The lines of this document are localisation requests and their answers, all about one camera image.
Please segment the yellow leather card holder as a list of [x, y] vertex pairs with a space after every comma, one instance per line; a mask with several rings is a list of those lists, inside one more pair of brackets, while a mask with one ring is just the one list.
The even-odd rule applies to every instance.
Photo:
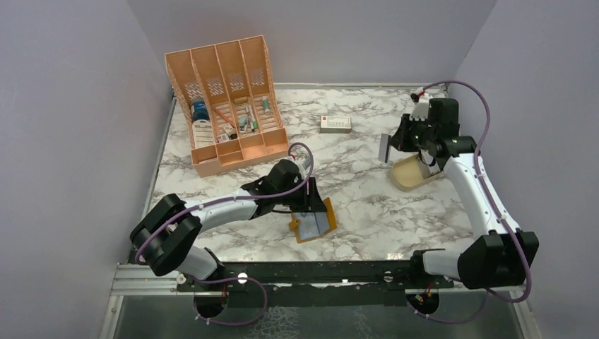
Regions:
[[288, 226], [297, 243], [309, 242], [334, 231], [338, 224], [330, 198], [324, 199], [324, 212], [291, 213]]

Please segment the stack of grey cards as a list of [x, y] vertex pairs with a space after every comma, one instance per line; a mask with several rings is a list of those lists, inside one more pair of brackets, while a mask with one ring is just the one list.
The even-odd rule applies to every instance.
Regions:
[[391, 149], [391, 136], [386, 133], [381, 134], [379, 143], [379, 160], [384, 163], [389, 162], [389, 155]]

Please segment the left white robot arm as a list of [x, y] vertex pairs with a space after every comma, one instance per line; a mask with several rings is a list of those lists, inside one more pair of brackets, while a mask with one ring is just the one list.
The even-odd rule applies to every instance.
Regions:
[[329, 233], [336, 228], [336, 218], [330, 200], [319, 195], [311, 163], [280, 160], [266, 176], [221, 198], [186, 202], [176, 194], [164, 196], [129, 236], [136, 248], [135, 262], [146, 264], [156, 276], [178, 271], [213, 290], [221, 283], [224, 266], [210, 249], [194, 247], [201, 232], [285, 206], [298, 242]]

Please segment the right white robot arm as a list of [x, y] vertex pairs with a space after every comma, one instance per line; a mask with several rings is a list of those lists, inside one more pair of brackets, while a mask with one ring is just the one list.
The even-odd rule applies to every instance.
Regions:
[[445, 176], [453, 184], [472, 227], [474, 242], [462, 252], [432, 249], [413, 254], [408, 279], [425, 287], [436, 275], [462, 282], [470, 289], [521, 285], [539, 247], [534, 232], [524, 232], [507, 213], [487, 178], [473, 137], [459, 132], [458, 102], [413, 95], [415, 108], [404, 114], [394, 135], [381, 137], [379, 157], [386, 162], [395, 148], [413, 156], [396, 162], [391, 180], [412, 191]]

